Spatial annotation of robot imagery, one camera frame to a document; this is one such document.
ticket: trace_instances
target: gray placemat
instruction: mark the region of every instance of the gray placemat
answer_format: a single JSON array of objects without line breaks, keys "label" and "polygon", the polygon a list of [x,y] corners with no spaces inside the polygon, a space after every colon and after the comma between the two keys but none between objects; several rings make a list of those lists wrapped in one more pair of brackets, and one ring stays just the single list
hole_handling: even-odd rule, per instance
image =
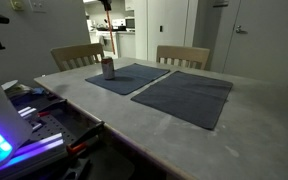
[{"label": "gray placemat", "polygon": [[166,69],[132,64],[115,70],[115,78],[112,80],[105,80],[103,74],[85,80],[115,93],[127,95],[168,72]]},{"label": "gray placemat", "polygon": [[175,72],[132,100],[212,130],[232,86],[227,81]]}]

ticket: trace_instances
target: wooden chair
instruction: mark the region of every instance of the wooden chair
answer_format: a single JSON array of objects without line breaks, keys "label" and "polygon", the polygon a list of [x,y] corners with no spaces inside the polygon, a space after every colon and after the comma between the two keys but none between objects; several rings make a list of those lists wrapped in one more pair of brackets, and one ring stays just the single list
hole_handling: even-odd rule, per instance
[{"label": "wooden chair", "polygon": [[210,50],[204,49],[204,48],[158,46],[156,62],[161,63],[161,59],[163,58],[164,64],[167,64],[168,59],[171,59],[172,65],[175,64],[175,61],[177,61],[178,66],[183,65],[189,68],[200,67],[200,69],[204,70],[209,53],[210,53]]},{"label": "wooden chair", "polygon": [[99,43],[55,48],[51,54],[60,71],[99,63],[98,56],[101,59],[104,57],[103,47]]}]

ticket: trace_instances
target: kitchen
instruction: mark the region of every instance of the kitchen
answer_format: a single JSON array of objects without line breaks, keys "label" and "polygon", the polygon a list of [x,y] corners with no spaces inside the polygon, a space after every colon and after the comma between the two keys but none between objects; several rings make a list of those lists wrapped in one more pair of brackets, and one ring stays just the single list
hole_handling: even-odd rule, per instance
[{"label": "kitchen", "polygon": [[101,43],[104,55],[116,59],[136,56],[134,0],[114,0],[109,11],[115,54],[110,40],[107,16],[100,1],[84,0],[91,43]]}]

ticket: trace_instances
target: can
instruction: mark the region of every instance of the can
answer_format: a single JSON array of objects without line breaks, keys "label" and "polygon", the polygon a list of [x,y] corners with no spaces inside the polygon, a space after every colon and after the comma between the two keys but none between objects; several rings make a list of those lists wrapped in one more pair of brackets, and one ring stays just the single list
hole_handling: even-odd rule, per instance
[{"label": "can", "polygon": [[105,56],[103,57],[102,61],[102,71],[104,79],[114,79],[115,73],[114,73],[114,63],[112,57]]}]

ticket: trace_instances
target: table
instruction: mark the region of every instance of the table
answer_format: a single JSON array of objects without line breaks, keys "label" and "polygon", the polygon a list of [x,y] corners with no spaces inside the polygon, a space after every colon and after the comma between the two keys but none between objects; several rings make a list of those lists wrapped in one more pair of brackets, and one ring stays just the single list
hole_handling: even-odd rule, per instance
[{"label": "table", "polygon": [[35,81],[94,121],[105,121],[119,138],[176,177],[288,179],[287,87],[131,58],[117,59],[114,66],[133,63],[232,82],[214,131],[130,100],[155,82],[127,96],[86,82],[101,74],[100,64]]}]

